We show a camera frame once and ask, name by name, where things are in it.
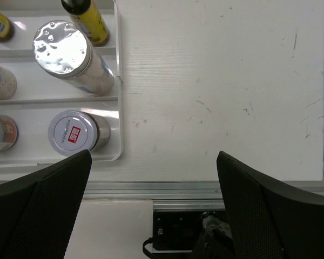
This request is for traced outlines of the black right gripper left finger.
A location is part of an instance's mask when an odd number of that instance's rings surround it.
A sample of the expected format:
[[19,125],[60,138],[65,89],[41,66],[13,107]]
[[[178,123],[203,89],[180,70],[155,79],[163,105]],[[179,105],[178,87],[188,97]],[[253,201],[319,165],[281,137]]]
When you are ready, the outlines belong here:
[[84,150],[0,184],[0,258],[64,258],[91,166]]

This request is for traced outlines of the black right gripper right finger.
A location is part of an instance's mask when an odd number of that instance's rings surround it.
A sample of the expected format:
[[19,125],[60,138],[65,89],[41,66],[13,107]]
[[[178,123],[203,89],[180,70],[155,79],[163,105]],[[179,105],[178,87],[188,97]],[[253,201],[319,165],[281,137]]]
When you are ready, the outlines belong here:
[[217,157],[237,258],[324,258],[324,196]]

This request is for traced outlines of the short spice jar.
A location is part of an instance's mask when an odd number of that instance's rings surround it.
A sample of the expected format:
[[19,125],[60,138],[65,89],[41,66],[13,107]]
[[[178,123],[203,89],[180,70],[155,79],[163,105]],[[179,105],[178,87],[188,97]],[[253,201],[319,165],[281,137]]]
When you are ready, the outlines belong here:
[[50,145],[63,156],[102,148],[110,135],[111,127],[104,117],[76,110],[57,114],[48,128]]
[[0,115],[0,152],[11,148],[18,139],[18,128],[13,119]]

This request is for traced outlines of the tall blue-label shaker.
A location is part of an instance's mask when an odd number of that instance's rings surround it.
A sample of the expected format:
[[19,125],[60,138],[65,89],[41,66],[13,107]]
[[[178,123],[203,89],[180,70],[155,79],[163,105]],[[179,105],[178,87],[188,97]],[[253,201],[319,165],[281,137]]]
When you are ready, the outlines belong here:
[[0,100],[11,99],[17,90],[15,75],[8,69],[0,66]]
[[42,25],[32,48],[46,73],[90,96],[104,96],[114,87],[113,72],[73,23],[54,20]]

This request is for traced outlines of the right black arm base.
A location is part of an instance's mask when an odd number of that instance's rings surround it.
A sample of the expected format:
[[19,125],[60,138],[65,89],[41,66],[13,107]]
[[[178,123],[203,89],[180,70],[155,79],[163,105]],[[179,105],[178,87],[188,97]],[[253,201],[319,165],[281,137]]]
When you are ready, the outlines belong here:
[[156,205],[152,234],[142,245],[146,258],[235,258],[222,200]]

